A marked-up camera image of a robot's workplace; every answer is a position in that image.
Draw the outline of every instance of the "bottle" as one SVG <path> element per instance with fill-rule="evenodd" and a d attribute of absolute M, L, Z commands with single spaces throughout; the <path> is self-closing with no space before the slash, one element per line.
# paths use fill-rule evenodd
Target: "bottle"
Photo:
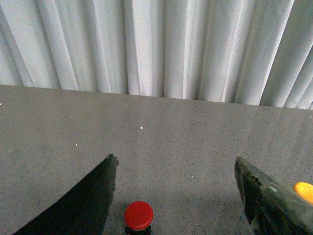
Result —
<path fill-rule="evenodd" d="M 142 201 L 131 203 L 125 210 L 124 219 L 127 224 L 126 235 L 154 235 L 150 225 L 153 210 L 148 203 Z"/>

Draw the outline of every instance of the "white curtain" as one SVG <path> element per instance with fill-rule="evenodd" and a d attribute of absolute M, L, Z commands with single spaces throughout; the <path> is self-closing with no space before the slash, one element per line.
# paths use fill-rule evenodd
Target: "white curtain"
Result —
<path fill-rule="evenodd" d="M 313 109 L 312 0 L 0 0 L 0 84 Z"/>

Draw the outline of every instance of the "white speck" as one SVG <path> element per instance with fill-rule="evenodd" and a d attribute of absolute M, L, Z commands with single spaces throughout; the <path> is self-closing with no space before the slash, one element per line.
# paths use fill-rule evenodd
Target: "white speck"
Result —
<path fill-rule="evenodd" d="M 271 186 L 269 186 L 269 188 L 270 188 L 272 191 L 277 192 L 277 189 L 275 189 L 275 188 L 273 188 L 273 187 L 271 187 Z"/>

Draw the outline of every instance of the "orange object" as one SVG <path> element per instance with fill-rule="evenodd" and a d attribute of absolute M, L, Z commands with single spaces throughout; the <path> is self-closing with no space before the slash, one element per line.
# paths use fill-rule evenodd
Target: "orange object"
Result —
<path fill-rule="evenodd" d="M 307 202 L 313 204 L 313 185 L 298 182 L 293 186 L 294 191 Z"/>

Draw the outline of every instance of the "speckled surface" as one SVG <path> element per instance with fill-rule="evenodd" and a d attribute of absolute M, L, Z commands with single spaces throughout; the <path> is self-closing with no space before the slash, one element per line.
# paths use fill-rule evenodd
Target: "speckled surface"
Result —
<path fill-rule="evenodd" d="M 313 182 L 312 111 L 9 86 L 0 103 L 1 235 L 109 153 L 120 165 L 106 235 L 123 234 L 136 200 L 153 206 L 156 235 L 249 234 L 237 155 L 287 184 Z"/>

